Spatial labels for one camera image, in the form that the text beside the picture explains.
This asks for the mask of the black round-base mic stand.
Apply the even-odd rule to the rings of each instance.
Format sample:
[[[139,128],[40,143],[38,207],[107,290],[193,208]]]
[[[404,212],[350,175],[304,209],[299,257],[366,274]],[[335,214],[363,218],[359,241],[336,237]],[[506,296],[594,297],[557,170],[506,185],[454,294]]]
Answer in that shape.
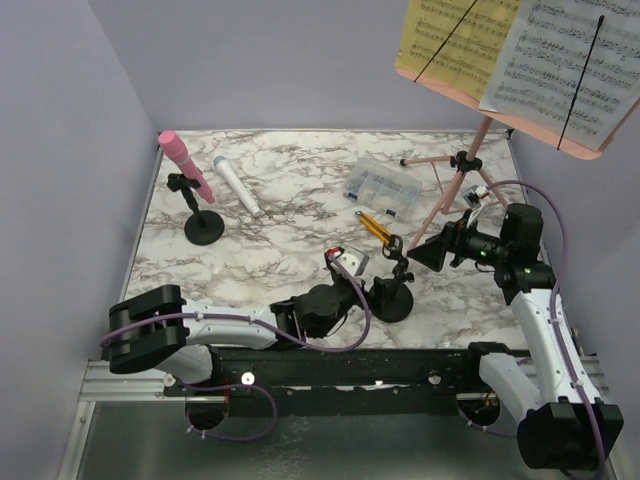
[[[382,247],[386,259],[396,265],[391,278],[375,277],[367,293],[367,300],[373,315],[382,322],[392,324],[406,319],[414,305],[412,292],[407,283],[414,281],[414,275],[408,271],[409,260],[403,255],[403,241],[391,234]]]

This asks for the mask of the white toy microphone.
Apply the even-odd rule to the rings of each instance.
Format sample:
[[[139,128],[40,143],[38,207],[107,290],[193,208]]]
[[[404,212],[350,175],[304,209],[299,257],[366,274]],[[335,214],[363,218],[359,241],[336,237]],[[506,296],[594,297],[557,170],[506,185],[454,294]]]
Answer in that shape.
[[[254,218],[260,217],[263,214],[262,209],[237,176],[229,160],[224,156],[217,156],[213,160],[213,165],[217,173],[226,181],[251,216]]]

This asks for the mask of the pink toy microphone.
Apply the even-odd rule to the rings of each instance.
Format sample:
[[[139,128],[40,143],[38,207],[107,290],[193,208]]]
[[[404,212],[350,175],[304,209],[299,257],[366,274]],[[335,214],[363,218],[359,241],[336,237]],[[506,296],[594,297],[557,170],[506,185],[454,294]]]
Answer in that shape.
[[[192,160],[188,148],[181,137],[174,131],[164,131],[158,136],[158,144],[165,156],[178,167],[187,179],[195,180],[199,183],[199,187],[196,188],[199,196],[208,204],[214,204],[216,201],[214,192]]]

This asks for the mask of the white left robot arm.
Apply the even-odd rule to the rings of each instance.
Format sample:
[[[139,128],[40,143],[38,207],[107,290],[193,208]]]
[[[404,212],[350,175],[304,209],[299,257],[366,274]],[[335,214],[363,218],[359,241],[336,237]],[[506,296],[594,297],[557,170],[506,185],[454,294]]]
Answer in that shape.
[[[372,312],[363,283],[340,274],[332,280],[261,309],[207,307],[183,298],[179,286],[163,285],[112,306],[101,347],[113,374],[158,369],[209,395],[222,380],[216,347],[316,351],[316,340],[354,307],[364,313],[366,337]]]

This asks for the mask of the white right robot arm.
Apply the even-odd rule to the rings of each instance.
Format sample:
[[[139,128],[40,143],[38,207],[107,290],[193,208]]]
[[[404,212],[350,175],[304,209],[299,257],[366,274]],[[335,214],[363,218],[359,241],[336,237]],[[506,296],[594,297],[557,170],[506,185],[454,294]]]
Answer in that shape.
[[[507,207],[498,236],[482,233],[472,211],[409,250],[410,259],[439,272],[465,260],[490,266],[494,281],[526,338],[536,378],[530,380],[503,347],[478,346],[460,367],[469,390],[488,386],[517,423],[521,457],[531,469],[600,473],[624,424],[618,406],[606,403],[588,376],[563,313],[556,278],[539,260],[543,219],[522,203]]]

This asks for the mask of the yellow utility knife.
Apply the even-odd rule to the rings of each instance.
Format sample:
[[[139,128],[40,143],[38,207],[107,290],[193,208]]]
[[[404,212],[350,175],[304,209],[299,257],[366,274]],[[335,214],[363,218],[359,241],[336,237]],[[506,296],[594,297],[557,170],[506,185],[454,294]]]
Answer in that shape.
[[[356,211],[355,215],[358,217],[360,223],[376,238],[378,238],[383,246],[386,248],[395,248],[396,241],[394,235],[391,234],[383,225],[378,223],[372,216],[362,212]]]

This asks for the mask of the clear plastic organizer box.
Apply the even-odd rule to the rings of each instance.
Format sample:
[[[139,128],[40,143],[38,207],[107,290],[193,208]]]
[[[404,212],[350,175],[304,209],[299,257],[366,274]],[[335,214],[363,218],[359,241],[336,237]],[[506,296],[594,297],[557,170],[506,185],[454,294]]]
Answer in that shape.
[[[383,164],[360,159],[343,184],[343,196],[394,218],[410,215],[423,182]]]

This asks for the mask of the yellow sheet music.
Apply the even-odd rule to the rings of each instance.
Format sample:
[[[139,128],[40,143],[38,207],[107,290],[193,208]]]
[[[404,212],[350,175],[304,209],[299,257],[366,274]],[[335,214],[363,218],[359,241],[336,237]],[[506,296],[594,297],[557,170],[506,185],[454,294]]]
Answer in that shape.
[[[411,0],[395,67],[415,82],[440,82],[478,101],[519,6],[510,0]]]

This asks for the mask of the white sheet music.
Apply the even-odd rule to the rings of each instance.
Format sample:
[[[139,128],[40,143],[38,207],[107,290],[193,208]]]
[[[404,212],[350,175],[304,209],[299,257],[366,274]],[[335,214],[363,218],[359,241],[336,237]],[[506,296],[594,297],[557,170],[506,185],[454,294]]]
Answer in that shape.
[[[479,107],[597,150],[638,98],[638,2],[523,1]]]

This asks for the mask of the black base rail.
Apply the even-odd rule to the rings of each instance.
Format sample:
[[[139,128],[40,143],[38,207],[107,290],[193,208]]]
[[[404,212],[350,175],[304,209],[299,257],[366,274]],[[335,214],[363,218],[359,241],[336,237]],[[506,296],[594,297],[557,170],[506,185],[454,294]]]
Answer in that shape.
[[[497,342],[345,353],[222,348],[211,380],[177,382],[164,393],[202,411],[221,401],[236,417],[454,415],[459,397],[477,400],[489,390],[478,373],[481,355],[508,350]]]

